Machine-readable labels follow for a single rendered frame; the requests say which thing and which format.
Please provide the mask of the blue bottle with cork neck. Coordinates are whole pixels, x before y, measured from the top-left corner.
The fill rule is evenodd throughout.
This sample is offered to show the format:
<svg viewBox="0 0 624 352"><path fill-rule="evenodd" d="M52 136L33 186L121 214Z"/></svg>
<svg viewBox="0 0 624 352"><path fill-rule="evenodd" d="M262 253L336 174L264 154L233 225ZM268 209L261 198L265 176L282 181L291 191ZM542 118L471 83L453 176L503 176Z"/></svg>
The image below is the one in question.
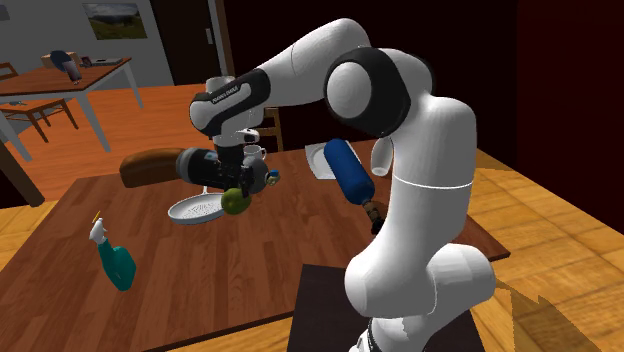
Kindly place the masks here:
<svg viewBox="0 0 624 352"><path fill-rule="evenodd" d="M372 222L371 233L377 235L384 218L372 201L375 185L355 152L345 140L335 138L325 145L324 156L345 198L364 208Z"/></svg>

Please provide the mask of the dark robot stand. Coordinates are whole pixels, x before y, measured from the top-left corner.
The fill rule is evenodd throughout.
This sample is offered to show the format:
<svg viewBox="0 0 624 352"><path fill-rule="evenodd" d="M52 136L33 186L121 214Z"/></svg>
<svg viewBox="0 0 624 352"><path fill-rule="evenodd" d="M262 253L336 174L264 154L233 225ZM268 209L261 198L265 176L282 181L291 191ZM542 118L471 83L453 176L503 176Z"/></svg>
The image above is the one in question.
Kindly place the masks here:
<svg viewBox="0 0 624 352"><path fill-rule="evenodd" d="M368 319L351 306L343 268L302 267L287 352L348 352ZM433 334L423 352L486 352L470 312Z"/></svg>

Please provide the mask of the brown bread loaf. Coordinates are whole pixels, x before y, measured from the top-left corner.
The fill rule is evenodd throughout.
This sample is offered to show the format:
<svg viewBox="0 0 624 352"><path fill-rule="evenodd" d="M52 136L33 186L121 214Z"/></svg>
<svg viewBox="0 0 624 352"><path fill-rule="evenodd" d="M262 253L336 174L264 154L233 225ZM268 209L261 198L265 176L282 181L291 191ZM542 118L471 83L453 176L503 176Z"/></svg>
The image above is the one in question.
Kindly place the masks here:
<svg viewBox="0 0 624 352"><path fill-rule="evenodd" d="M119 173L126 188L179 179L176 161L184 148L156 148L124 158Z"/></svg>

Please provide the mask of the brown wooden table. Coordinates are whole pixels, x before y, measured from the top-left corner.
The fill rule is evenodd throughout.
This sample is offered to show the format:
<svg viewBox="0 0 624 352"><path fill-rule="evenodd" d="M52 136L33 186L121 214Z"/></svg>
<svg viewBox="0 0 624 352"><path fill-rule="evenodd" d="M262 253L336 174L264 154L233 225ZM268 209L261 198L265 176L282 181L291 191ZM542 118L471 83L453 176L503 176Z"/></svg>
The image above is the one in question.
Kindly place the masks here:
<svg viewBox="0 0 624 352"><path fill-rule="evenodd" d="M76 180L0 270L0 352L143 352L292 312L303 265L345 267L371 223L335 181L314 177L303 151L267 161L277 185L244 213L195 226L167 214L194 185ZM89 239L98 211L111 245L135 261L125 292Z"/></svg>

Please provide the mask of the wooden chair with slatted back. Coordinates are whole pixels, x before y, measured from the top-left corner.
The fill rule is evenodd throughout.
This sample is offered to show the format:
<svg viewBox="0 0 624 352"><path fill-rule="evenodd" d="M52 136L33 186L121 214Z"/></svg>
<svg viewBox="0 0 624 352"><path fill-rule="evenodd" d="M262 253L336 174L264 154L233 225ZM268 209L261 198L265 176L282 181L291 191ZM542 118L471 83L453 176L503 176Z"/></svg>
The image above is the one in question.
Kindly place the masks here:
<svg viewBox="0 0 624 352"><path fill-rule="evenodd" d="M279 118L279 109L277 107L266 107L264 109L264 121L272 120L273 125L270 127L255 127L261 137L275 137L279 152L284 150L281 123Z"/></svg>

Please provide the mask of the white square plate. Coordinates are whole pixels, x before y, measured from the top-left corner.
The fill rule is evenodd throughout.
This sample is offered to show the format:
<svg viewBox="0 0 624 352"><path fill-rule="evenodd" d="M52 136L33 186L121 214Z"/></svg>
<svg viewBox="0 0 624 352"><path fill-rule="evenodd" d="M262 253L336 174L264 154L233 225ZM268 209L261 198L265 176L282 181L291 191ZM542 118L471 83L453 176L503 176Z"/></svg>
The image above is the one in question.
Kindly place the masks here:
<svg viewBox="0 0 624 352"><path fill-rule="evenodd" d="M307 145L305 153L311 172L319 180L346 177L356 167L361 166L361 160L346 140Z"/></svg>

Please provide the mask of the dark door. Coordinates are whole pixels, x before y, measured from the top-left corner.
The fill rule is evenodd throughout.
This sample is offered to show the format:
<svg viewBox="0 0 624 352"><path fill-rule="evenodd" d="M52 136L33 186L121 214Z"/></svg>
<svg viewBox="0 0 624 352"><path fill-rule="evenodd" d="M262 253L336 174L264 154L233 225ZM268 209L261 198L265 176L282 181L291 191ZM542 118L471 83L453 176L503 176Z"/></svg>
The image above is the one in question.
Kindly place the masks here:
<svg viewBox="0 0 624 352"><path fill-rule="evenodd" d="M175 85L234 74L224 0L150 0Z"/></svg>

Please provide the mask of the white cup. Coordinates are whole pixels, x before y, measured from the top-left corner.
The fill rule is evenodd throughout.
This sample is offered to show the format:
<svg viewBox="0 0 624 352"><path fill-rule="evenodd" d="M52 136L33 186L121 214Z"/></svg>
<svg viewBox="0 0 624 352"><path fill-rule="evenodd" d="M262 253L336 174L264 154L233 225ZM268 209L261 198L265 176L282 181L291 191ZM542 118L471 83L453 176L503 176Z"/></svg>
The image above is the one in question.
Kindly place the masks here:
<svg viewBox="0 0 624 352"><path fill-rule="evenodd" d="M371 151L371 172L379 177L386 176L392 166L393 143L389 136L379 138Z"/></svg>

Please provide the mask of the teal spray bottle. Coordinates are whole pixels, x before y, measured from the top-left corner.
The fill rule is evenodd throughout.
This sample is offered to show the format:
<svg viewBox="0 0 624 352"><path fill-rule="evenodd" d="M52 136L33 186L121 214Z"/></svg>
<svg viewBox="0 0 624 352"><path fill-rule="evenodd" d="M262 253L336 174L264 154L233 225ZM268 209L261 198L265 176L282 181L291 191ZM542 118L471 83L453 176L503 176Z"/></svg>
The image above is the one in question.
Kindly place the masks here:
<svg viewBox="0 0 624 352"><path fill-rule="evenodd" d="M121 292L129 290L136 274L136 264L129 251L122 246L112 246L105 236L107 229L103 226L100 211L92 221L89 239L97 244L105 274L112 284Z"/></svg>

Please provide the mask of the white-legged wooden side table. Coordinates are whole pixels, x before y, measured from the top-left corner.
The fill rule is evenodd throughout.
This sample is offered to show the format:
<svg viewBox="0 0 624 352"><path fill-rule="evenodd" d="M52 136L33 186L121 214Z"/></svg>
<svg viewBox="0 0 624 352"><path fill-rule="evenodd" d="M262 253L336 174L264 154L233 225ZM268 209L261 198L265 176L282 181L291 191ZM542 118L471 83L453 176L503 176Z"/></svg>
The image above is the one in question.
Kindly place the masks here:
<svg viewBox="0 0 624 352"><path fill-rule="evenodd" d="M104 150L110 152L109 142L87 94L114 75L124 73L134 92L138 106L142 108L143 102L131 70L130 61L131 57L126 57L116 66L81 68L82 79L78 84L71 83L68 75L57 69L37 68L0 82L0 104L21 100L73 98L79 103Z"/></svg>

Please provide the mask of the landscape wall picture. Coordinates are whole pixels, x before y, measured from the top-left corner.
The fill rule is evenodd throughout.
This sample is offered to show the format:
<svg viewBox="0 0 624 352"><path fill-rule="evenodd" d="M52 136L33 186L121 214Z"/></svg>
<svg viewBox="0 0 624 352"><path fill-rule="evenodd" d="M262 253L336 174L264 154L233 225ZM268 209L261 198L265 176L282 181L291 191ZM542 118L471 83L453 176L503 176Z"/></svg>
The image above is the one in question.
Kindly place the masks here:
<svg viewBox="0 0 624 352"><path fill-rule="evenodd" d="M97 40L146 39L136 3L83 3Z"/></svg>

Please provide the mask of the green apple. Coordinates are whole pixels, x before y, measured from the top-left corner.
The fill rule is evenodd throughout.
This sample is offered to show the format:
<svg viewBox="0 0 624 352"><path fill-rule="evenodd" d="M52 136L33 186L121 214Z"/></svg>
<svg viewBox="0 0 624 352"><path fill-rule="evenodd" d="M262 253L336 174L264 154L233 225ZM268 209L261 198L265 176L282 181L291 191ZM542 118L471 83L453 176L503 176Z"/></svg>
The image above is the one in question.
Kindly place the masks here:
<svg viewBox="0 0 624 352"><path fill-rule="evenodd" d="M240 188L230 188L221 197L221 206L228 215L238 215L251 204L250 196L244 196Z"/></svg>

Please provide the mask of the black and grey cylinder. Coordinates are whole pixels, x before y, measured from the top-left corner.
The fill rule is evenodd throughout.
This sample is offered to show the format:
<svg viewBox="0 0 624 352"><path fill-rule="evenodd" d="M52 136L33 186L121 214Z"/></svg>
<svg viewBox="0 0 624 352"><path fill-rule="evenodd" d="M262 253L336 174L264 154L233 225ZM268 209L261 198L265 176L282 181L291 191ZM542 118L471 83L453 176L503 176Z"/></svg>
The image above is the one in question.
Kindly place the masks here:
<svg viewBox="0 0 624 352"><path fill-rule="evenodd" d="M278 170L269 170L263 160L245 155L239 177L223 176L219 170L216 149L185 149L177 158L176 171L188 183L223 191L240 188L244 196L259 193L267 185L273 186L281 179Z"/></svg>

